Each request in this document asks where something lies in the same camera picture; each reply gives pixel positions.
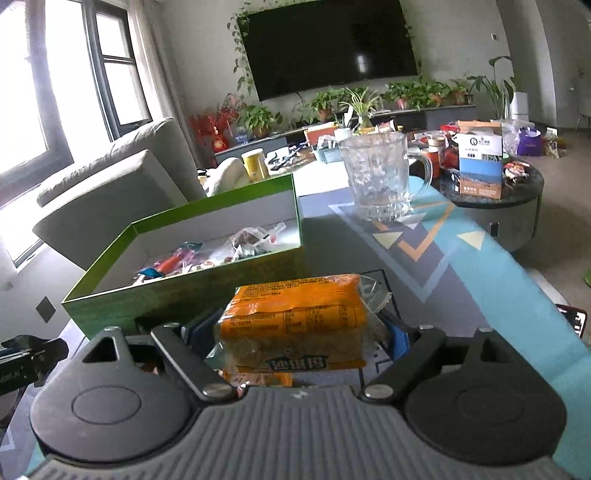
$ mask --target beige triangle pattern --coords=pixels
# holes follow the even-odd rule
[[[482,248],[485,235],[486,232],[484,230],[479,230],[477,232],[462,233],[457,237],[464,240],[468,245],[480,250]]]
[[[418,224],[423,221],[426,215],[426,213],[413,213],[412,215],[399,218],[398,221],[414,230],[416,227],[418,227]]]
[[[400,238],[402,232],[374,233],[374,238],[386,249],[389,249]]]

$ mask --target mug handle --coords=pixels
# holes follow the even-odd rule
[[[417,197],[419,194],[421,194],[423,191],[425,191],[429,185],[431,185],[431,181],[433,180],[433,164],[431,163],[431,160],[429,160],[422,153],[408,154],[408,158],[416,158],[417,160],[420,160],[423,165],[425,165],[425,178],[424,178],[423,186],[421,188],[419,188],[417,193],[412,194],[408,198],[408,200],[410,201],[413,198]]]

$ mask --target round side table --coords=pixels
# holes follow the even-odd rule
[[[534,167],[527,181],[503,185],[501,199],[460,195],[447,177],[439,179],[439,191],[488,232],[505,250],[524,247],[535,235],[544,190],[544,177]]]

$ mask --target green gift box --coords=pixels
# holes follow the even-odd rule
[[[184,242],[219,245],[244,227],[284,222],[272,252],[207,270],[132,286],[146,265]],[[204,309],[223,307],[237,287],[307,276],[292,175],[199,200],[139,220],[88,269],[62,305],[89,338],[104,327],[136,332],[136,319],[186,322]]]

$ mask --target black tv screen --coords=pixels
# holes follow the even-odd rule
[[[398,0],[317,0],[250,15],[242,36],[260,100],[416,75],[405,24]]]

